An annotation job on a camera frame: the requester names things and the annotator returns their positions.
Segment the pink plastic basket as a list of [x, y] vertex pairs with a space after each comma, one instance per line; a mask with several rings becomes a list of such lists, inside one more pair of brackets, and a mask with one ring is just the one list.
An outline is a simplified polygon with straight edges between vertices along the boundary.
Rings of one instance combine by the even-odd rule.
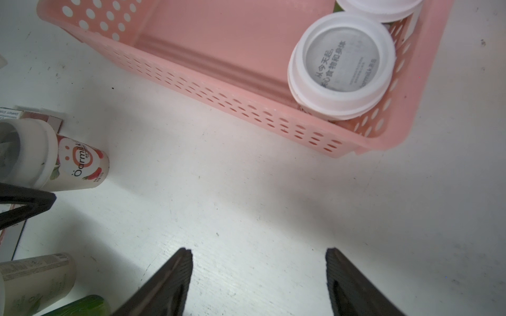
[[397, 60], [382, 101], [348, 121], [299, 110], [289, 59], [334, 1], [40, 1], [38, 16], [134, 74], [330, 157], [384, 151], [411, 131], [452, 1], [423, 1], [389, 32]]

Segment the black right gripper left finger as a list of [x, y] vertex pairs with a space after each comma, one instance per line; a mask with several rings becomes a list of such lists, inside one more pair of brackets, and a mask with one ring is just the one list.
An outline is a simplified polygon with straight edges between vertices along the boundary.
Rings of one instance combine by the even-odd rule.
[[192, 271], [192, 252], [180, 248], [113, 315], [182, 316]]

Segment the yogurt bottle front row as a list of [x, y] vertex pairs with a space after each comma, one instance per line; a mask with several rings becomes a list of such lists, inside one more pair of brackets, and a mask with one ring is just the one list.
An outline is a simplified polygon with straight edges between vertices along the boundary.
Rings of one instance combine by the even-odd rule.
[[1, 315], [35, 315], [66, 297], [75, 285], [76, 263], [67, 253], [1, 264]]
[[89, 295], [43, 316], [109, 316], [111, 308], [101, 296]]

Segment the yogurt bottle row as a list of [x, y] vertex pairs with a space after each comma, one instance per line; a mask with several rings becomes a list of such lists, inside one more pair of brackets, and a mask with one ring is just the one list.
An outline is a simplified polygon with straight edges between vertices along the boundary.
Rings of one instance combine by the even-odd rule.
[[325, 121], [354, 119], [379, 104], [395, 61], [395, 44], [382, 23], [332, 13], [313, 23], [296, 44], [288, 85], [301, 111]]
[[89, 295], [43, 316], [109, 316], [111, 308], [101, 296]]
[[76, 263], [67, 253], [1, 264], [1, 315], [35, 315], [66, 297], [75, 285]]
[[1, 183], [59, 192], [96, 188], [110, 162], [104, 151], [57, 134], [45, 121], [1, 121]]
[[423, 0], [337, 0], [334, 11], [360, 14], [381, 23], [400, 21], [419, 9]]

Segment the yogurt bottle back row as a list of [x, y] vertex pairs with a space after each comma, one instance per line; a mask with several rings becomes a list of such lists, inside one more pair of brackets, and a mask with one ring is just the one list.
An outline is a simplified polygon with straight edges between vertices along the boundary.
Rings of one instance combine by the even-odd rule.
[[45, 121], [1, 121], [1, 183], [59, 192], [96, 188], [110, 162], [104, 151], [57, 134]]
[[382, 23], [332, 13], [313, 23], [296, 44], [288, 85], [301, 111], [325, 121], [354, 119], [379, 104], [395, 61], [395, 44]]
[[419, 9], [423, 0], [337, 0], [334, 11], [360, 14], [381, 23], [400, 21]]

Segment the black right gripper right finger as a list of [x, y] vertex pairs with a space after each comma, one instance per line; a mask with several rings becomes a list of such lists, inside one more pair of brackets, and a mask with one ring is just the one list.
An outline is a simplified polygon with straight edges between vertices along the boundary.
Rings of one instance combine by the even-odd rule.
[[403, 315], [337, 248], [325, 254], [327, 286], [334, 315]]

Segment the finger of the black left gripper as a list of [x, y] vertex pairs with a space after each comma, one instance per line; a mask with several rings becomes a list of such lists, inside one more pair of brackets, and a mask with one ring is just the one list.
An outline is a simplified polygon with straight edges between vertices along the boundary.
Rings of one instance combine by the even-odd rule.
[[1, 213], [1, 230], [49, 211], [56, 199], [51, 192], [1, 184], [1, 205], [15, 205]]

